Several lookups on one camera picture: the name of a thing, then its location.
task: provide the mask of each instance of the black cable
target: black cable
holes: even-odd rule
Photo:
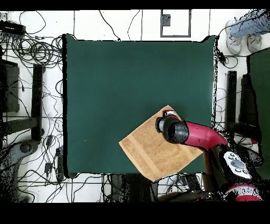
[[[89,176],[88,178],[86,178],[85,181],[84,181],[84,183],[83,183],[83,185],[82,185],[79,189],[77,189],[76,191],[74,191],[74,193],[73,193],[73,199],[72,199],[72,190],[71,190],[71,202],[72,202],[72,203],[75,201],[75,193],[76,193],[77,191],[79,191],[80,189],[83,188],[83,186],[85,185],[85,183],[87,182],[87,180],[88,180],[89,178],[101,178],[101,176]]]
[[[143,19],[143,10],[141,10],[141,41],[142,41],[142,19]]]
[[[71,179],[71,202],[73,203],[74,200],[72,200],[73,198],[72,192],[73,192],[73,179]]]
[[[65,191],[66,191],[66,199],[67,199],[68,203],[70,203],[69,197],[68,197],[68,185],[67,185],[67,183],[65,184]]]
[[[128,37],[129,37],[129,29],[130,29],[130,27],[131,27],[131,24],[132,24],[134,18],[139,14],[140,11],[141,11],[141,10],[139,10],[139,11],[136,13],[136,15],[132,18],[132,20],[131,20],[131,22],[130,22],[130,25],[129,25],[129,28],[128,28]]]
[[[33,195],[32,193],[26,192],[26,191],[22,191],[22,190],[20,190],[19,188],[18,188],[18,190],[19,190],[21,193],[26,193],[26,194],[32,195],[32,196],[33,196],[33,201],[32,201],[31,203],[34,203],[34,201],[35,201],[35,195]]]
[[[63,79],[61,79],[60,81],[58,81],[58,82],[56,83],[56,85],[55,85],[55,90],[56,90],[56,92],[57,92],[59,95],[62,96],[62,94],[57,90],[57,85],[58,85],[60,82],[63,83]]]
[[[103,15],[102,15],[102,13],[100,12],[100,10],[99,10],[99,13],[100,13],[101,17],[103,18],[103,20],[104,20],[104,21],[107,23],[107,25],[111,28],[111,30],[112,30],[112,32],[113,32],[113,35],[116,36],[116,34],[114,33],[113,28],[112,28],[111,25],[104,19],[104,17],[103,17]]]
[[[20,25],[22,25],[22,23],[21,23],[21,16],[22,16],[22,14],[25,13],[25,12],[29,12],[29,11],[23,11],[22,13],[20,13],[20,16],[19,16]],[[36,33],[39,33],[40,31],[42,31],[42,30],[46,27],[46,21],[45,21],[45,19],[43,18],[43,16],[42,16],[38,11],[35,11],[35,12],[38,13],[38,14],[41,16],[41,18],[42,18],[42,20],[43,20],[43,22],[44,22],[44,26],[41,28],[41,30],[39,30],[39,31],[37,31],[37,32],[35,32],[35,33],[27,33],[27,34],[36,34]]]

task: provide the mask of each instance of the tan towel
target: tan towel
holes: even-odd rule
[[[179,172],[202,153],[195,147],[169,143],[157,132],[156,119],[163,110],[172,108],[165,106],[119,142],[140,173],[153,182]]]

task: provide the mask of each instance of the green table surface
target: green table surface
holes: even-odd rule
[[[270,50],[250,56],[250,78],[256,95],[258,121],[262,131],[261,150],[264,165],[257,169],[263,178],[270,178]]]
[[[138,173],[119,145],[162,107],[211,126],[214,42],[67,39],[69,173]],[[203,172],[202,155],[181,172]]]

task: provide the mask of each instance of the wire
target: wire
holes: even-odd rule
[[[131,24],[132,24],[134,18],[139,14],[140,11],[141,11],[141,10],[139,10],[139,11],[136,13],[136,15],[132,18],[131,23],[130,23],[130,25],[129,25],[129,29],[130,29],[130,27],[131,27]]]
[[[70,203],[69,197],[68,197],[68,185],[67,185],[67,183],[65,184],[65,191],[66,191],[66,199],[67,199],[67,202]]]
[[[19,16],[20,25],[22,25],[22,23],[21,23],[21,16],[22,16],[22,14],[25,13],[25,12],[29,12],[29,11],[23,11],[23,12],[20,14],[20,16]],[[46,27],[46,21],[45,21],[45,19],[43,18],[43,16],[42,16],[38,11],[35,11],[35,12],[41,16],[41,18],[42,18],[42,20],[43,20],[43,22],[44,22],[44,26],[43,26],[39,31],[37,31],[37,32],[35,32],[35,33],[27,33],[27,34],[36,34],[36,33],[39,33],[40,31],[42,31],[42,30]]]
[[[72,192],[73,192],[73,179],[71,179],[71,202],[73,203],[74,200],[72,200],[73,198]]]
[[[102,178],[102,176],[89,176],[88,178],[86,178],[85,181],[84,181],[84,183],[83,183],[83,185],[82,185],[79,189],[77,189],[76,191],[74,191],[74,193],[73,193],[73,199],[72,199],[72,190],[71,190],[71,202],[72,202],[72,203],[75,201],[75,193],[76,193],[77,191],[79,191],[80,189],[83,188],[83,186],[85,185],[85,183],[87,182],[87,180],[88,180],[89,178]]]
[[[34,203],[34,201],[35,201],[35,195],[33,195],[32,193],[26,192],[26,191],[22,191],[22,190],[20,190],[19,188],[18,188],[18,190],[19,190],[21,193],[26,193],[26,194],[32,195],[32,196],[33,196],[33,201],[32,201],[31,203]]]
[[[113,32],[113,35],[116,36],[116,34],[114,33],[113,28],[112,28],[111,25],[104,19],[104,17],[103,17],[103,15],[102,15],[102,13],[100,12],[100,10],[99,10],[99,13],[100,13],[101,17],[103,18],[103,20],[104,20],[104,21],[107,23],[107,25],[111,28],[111,30],[112,30],[112,32]]]
[[[143,10],[141,10],[141,41],[142,41],[142,19],[143,19]]]

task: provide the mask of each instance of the shoe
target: shoe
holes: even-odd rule
[[[262,46],[262,37],[249,34],[247,36],[247,46],[251,53],[259,51]]]
[[[241,51],[241,41],[242,41],[242,38],[237,38],[235,36],[232,36],[229,34],[230,32],[230,27],[228,26],[231,26],[235,23],[236,20],[229,20],[225,27],[227,27],[225,30],[226,30],[226,33],[227,33],[227,47],[228,47],[228,50],[231,54],[234,54],[234,55],[237,55],[240,53]]]

